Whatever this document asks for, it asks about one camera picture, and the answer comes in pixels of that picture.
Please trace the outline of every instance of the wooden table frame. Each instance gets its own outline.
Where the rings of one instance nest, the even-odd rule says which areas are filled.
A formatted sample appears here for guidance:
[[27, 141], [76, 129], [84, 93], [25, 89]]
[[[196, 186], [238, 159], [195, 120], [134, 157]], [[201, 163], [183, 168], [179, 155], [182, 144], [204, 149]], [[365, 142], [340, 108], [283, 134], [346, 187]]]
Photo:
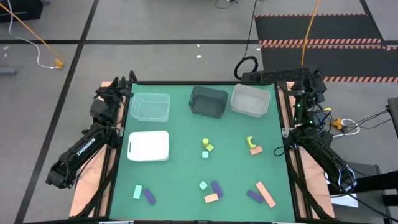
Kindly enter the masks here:
[[[101, 86], [108, 86], [111, 82], [103, 82]], [[232, 85], [241, 82], [138, 82], [141, 84], [152, 84], [152, 85]], [[242, 83], [247, 85], [256, 85], [256, 83]], [[285, 128], [291, 127], [292, 111], [294, 111], [294, 97], [287, 96], [285, 91], [281, 88], [277, 88], [275, 84], [275, 92], [277, 93], [277, 102], [280, 104], [279, 114], [281, 116], [281, 125]], [[126, 106], [128, 106], [128, 100], [124, 99]], [[121, 104], [121, 108], [118, 114], [118, 121], [123, 119], [124, 113], [128, 113], [124, 106]], [[103, 147], [99, 153], [93, 158], [87, 165], [85, 171], [81, 175], [80, 180], [76, 186], [75, 196], [73, 198], [70, 216], [74, 216], [85, 207], [85, 205], [91, 200], [92, 196], [98, 189], [100, 182], [103, 181], [106, 174], [110, 171], [113, 164], [118, 162], [115, 160], [117, 153], [115, 149], [109, 149], [106, 146]], [[330, 195], [326, 180], [323, 176], [323, 169], [313, 160], [313, 158], [304, 150], [290, 151], [290, 157], [294, 165], [294, 169], [298, 171], [299, 176], [305, 177], [308, 190], [311, 192], [315, 200], [321, 205], [327, 214], [334, 217], [333, 207], [331, 205]], [[290, 180], [290, 188], [292, 191], [292, 198], [295, 207], [295, 217], [297, 218], [317, 218], [315, 212], [309, 207], [304, 199], [300, 189]], [[110, 199], [112, 198], [112, 192], [114, 187], [114, 181], [112, 181], [107, 189], [104, 191], [100, 202], [90, 213], [89, 217], [103, 217], [108, 216], [110, 211]]]

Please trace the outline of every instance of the toy block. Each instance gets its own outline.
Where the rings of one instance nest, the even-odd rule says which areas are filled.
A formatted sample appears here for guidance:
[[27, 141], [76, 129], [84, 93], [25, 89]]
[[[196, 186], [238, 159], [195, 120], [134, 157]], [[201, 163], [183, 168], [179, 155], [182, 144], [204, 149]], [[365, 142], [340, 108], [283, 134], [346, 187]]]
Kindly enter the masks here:
[[208, 146], [206, 146], [206, 149], [207, 151], [211, 152], [211, 150], [213, 150], [214, 147], [211, 144], [209, 144]]
[[261, 146], [257, 146], [254, 149], [250, 149], [250, 153], [251, 155], [256, 155], [259, 154], [260, 152], [262, 152], [262, 147]]
[[206, 147], [207, 145], [209, 145], [209, 139], [208, 138], [204, 138], [202, 140], [203, 146]]
[[255, 193], [255, 192], [252, 191], [252, 190], [248, 190], [248, 192], [247, 192], [246, 194], [247, 194], [249, 197], [253, 198], [253, 199], [254, 199], [256, 202], [258, 202], [258, 203], [262, 203], [262, 202], [264, 201], [264, 198], [263, 198], [261, 195]]
[[248, 142], [248, 145], [249, 145], [249, 148], [250, 149], [254, 149], [255, 147], [257, 147], [255, 144], [253, 144], [252, 142], [251, 142], [251, 139], [253, 138], [253, 136], [249, 136], [249, 137], [247, 137], [246, 138], [246, 141]]
[[205, 190], [205, 189], [207, 188], [206, 182], [202, 181], [202, 182], [199, 184], [199, 187], [200, 187], [202, 190]]
[[156, 202], [155, 197], [154, 197], [154, 195], [152, 195], [152, 193], [150, 192], [149, 189], [144, 189], [144, 195], [151, 205], [155, 204], [155, 202]]
[[204, 159], [208, 159], [209, 158], [209, 152], [208, 151], [201, 152], [201, 157], [204, 158]]
[[141, 190], [142, 190], [142, 186], [136, 185], [136, 188], [134, 189], [134, 195], [132, 197], [134, 199], [139, 199], [141, 197]]
[[224, 196], [223, 190], [221, 189], [217, 181], [213, 181], [210, 185], [213, 188], [214, 192], [217, 193], [218, 198], [222, 198]]
[[217, 194], [211, 194], [211, 195], [205, 196], [205, 202], [206, 203], [215, 202], [217, 200], [218, 200]]
[[274, 202], [274, 199], [272, 199], [271, 195], [268, 193], [268, 190], [264, 187], [262, 182], [260, 181], [256, 183], [256, 187], [257, 189], [259, 189], [261, 195], [264, 197], [270, 208], [273, 208], [276, 203]]

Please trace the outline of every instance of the black floor mat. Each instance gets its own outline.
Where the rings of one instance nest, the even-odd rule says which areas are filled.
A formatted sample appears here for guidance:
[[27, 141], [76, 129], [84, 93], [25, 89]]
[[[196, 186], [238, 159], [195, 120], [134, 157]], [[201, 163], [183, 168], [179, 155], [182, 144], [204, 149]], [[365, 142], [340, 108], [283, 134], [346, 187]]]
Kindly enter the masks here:
[[[263, 47], [261, 54], [266, 71], [300, 67], [302, 45], [289, 45], [283, 48], [280, 45], [270, 45]], [[325, 81], [396, 82], [398, 81], [397, 61], [396, 48], [313, 45], [305, 50], [304, 65], [314, 65], [319, 68], [323, 76], [327, 77]]]
[[[310, 19], [310, 15], [256, 16], [259, 40], [304, 39]], [[365, 14], [320, 14], [313, 20], [308, 39], [351, 39], [349, 44], [364, 44], [362, 39], [382, 37]]]

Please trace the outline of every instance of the green table surface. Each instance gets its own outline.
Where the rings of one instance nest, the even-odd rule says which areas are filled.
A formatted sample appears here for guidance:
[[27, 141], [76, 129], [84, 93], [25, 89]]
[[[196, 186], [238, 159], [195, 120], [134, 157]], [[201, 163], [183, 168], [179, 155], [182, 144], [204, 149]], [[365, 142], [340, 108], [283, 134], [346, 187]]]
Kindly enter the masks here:
[[[231, 110], [234, 85], [205, 86], [228, 93], [226, 111], [220, 119], [192, 114], [188, 105], [191, 85], [136, 85], [133, 93], [166, 93], [170, 95], [169, 120], [165, 123], [142, 122], [130, 114], [124, 129], [118, 176], [111, 202], [110, 218], [131, 220], [213, 220], [253, 222], [294, 222], [286, 161], [273, 150], [282, 146], [282, 134], [274, 85], [254, 86], [270, 95], [268, 112], [252, 118]], [[161, 162], [134, 162], [127, 158], [129, 135], [135, 131], [169, 133], [169, 159]], [[262, 146], [263, 152], [252, 156], [246, 137]], [[209, 159], [202, 159], [203, 138], [214, 149]], [[224, 196], [205, 203], [204, 196], [213, 194], [210, 182], [216, 180]], [[201, 181], [209, 186], [202, 190]], [[261, 181], [276, 202], [270, 208], [249, 198], [246, 192], [257, 193]], [[134, 188], [142, 185], [156, 199], [151, 205], [141, 194], [133, 199]]]

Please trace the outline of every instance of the plastic bin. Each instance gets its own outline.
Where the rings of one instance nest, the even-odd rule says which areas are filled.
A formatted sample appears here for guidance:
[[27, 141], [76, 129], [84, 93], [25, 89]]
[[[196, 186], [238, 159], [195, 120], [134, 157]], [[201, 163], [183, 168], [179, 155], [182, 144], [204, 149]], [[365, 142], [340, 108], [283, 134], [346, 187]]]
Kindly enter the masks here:
[[165, 93], [136, 93], [132, 97], [131, 115], [139, 121], [169, 120], [170, 96]]
[[189, 107], [194, 114], [220, 118], [225, 112], [228, 93], [202, 86], [192, 89]]
[[269, 92], [237, 84], [231, 98], [231, 109], [235, 112], [260, 118], [268, 110]]

